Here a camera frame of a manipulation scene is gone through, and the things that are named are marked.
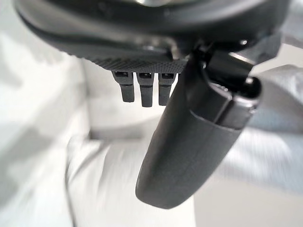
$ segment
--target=black plastic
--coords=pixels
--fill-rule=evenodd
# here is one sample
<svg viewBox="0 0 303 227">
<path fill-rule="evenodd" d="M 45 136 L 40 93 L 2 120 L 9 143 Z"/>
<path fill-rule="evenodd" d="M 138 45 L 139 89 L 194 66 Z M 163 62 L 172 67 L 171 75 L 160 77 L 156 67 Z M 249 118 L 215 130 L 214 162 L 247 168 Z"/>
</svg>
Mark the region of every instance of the black plastic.
<svg viewBox="0 0 303 227">
<path fill-rule="evenodd" d="M 176 75 L 176 73 L 159 73 L 159 105 L 167 105 L 171 85 L 174 83 Z"/>
<path fill-rule="evenodd" d="M 152 107 L 154 73 L 137 73 L 137 80 L 140 84 L 142 106 Z"/>
<path fill-rule="evenodd" d="M 111 71 L 180 73 L 198 40 L 258 40 L 290 0 L 202 0 L 150 8 L 111 0 L 15 0 L 38 36 Z"/>
<path fill-rule="evenodd" d="M 134 102 L 134 77 L 131 72 L 112 72 L 116 82 L 120 84 L 123 102 Z"/>
<path fill-rule="evenodd" d="M 210 81 L 194 58 L 188 62 L 143 161 L 138 199 L 170 209 L 199 189 L 258 106 L 261 85 L 252 80 L 250 95 L 241 96 Z"/>
</svg>

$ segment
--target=black plastic tab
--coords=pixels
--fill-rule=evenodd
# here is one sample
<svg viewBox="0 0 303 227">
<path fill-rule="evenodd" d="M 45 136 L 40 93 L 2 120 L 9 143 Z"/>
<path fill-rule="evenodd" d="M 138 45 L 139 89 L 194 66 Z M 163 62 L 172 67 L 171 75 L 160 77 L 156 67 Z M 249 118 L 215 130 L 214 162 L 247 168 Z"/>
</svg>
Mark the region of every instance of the black plastic tab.
<svg viewBox="0 0 303 227">
<path fill-rule="evenodd" d="M 137 79 L 140 84 L 142 106 L 152 107 L 152 86 L 154 74 L 137 73 Z"/>
<path fill-rule="evenodd" d="M 169 101 L 171 85 L 176 75 L 176 73 L 159 73 L 159 105 L 166 105 Z"/>
<path fill-rule="evenodd" d="M 124 102 L 134 101 L 134 76 L 132 72 L 112 72 L 116 82 L 120 84 Z"/>
</svg>

